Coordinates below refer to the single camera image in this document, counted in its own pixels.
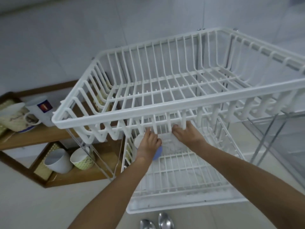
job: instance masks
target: tiled wall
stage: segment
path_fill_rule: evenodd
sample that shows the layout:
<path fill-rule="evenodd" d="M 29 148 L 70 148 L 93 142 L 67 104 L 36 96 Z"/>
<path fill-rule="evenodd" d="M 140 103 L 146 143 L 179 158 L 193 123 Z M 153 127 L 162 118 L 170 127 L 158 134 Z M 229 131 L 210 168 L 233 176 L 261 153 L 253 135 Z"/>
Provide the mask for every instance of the tiled wall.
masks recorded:
<path fill-rule="evenodd" d="M 62 0 L 0 18 L 0 92 L 78 79 L 98 51 L 216 26 L 305 54 L 303 0 Z"/>

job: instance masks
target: green patterned cup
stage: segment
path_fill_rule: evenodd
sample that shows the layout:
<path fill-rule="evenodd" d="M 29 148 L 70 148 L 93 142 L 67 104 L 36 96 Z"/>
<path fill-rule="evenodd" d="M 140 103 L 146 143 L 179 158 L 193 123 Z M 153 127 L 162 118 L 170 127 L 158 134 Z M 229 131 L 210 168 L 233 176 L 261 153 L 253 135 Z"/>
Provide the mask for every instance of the green patterned cup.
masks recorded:
<path fill-rule="evenodd" d="M 91 168 L 94 165 L 95 157 L 93 155 L 93 151 L 89 149 L 89 147 L 86 148 L 86 150 L 89 152 L 90 157 L 88 154 L 82 149 L 79 148 L 74 151 L 74 153 L 70 157 L 70 161 L 81 170 L 86 170 Z"/>

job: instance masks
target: white dish rack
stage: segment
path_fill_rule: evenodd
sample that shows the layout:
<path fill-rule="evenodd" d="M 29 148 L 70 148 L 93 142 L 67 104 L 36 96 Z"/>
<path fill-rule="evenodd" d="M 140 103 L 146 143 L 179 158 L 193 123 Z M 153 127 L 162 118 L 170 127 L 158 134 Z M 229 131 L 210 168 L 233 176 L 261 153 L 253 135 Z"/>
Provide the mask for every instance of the white dish rack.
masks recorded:
<path fill-rule="evenodd" d="M 132 138 L 137 133 L 145 127 L 162 132 L 164 153 L 135 191 L 129 212 L 243 201 L 195 154 L 186 148 L 168 151 L 166 144 L 172 138 L 166 136 L 174 123 L 185 128 L 191 120 L 211 144 L 243 159 L 225 123 L 233 117 L 243 120 L 293 111 L 305 94 L 304 70 L 303 56 L 277 46 L 227 28 L 200 30 L 102 51 L 52 121 L 58 128 L 73 128 L 86 144 L 95 139 L 104 142 L 108 134 L 117 140 L 124 132 L 128 161 L 122 171 L 134 157 Z M 218 132 L 228 142 L 222 142 Z M 174 167 L 174 160 L 185 163 Z M 183 172 L 186 182 L 180 185 L 175 181 Z"/>

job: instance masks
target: forearm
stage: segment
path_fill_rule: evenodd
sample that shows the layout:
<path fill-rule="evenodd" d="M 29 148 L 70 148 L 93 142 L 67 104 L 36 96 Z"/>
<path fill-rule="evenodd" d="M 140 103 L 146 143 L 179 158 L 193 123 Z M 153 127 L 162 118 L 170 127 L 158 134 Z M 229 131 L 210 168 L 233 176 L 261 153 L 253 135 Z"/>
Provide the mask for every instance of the forearm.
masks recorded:
<path fill-rule="evenodd" d="M 263 169 L 207 143 L 198 146 L 195 152 L 217 169 L 277 228 L 304 228 L 305 196 L 299 191 Z"/>
<path fill-rule="evenodd" d="M 69 229 L 115 229 L 148 167 L 143 159 L 133 162 L 79 213 Z"/>

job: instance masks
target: person's left hand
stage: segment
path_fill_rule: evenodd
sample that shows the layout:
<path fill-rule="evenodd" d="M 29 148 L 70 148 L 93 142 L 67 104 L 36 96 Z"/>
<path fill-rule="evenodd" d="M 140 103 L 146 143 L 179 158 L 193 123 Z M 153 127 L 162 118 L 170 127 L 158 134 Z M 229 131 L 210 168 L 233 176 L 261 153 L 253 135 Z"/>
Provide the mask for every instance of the person's left hand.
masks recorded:
<path fill-rule="evenodd" d="M 147 128 L 144 137 L 137 150 L 137 156 L 135 160 L 142 159 L 148 166 L 153 161 L 153 157 L 157 149 L 162 145 L 162 140 L 158 138 L 157 134 L 151 132 L 150 128 Z"/>

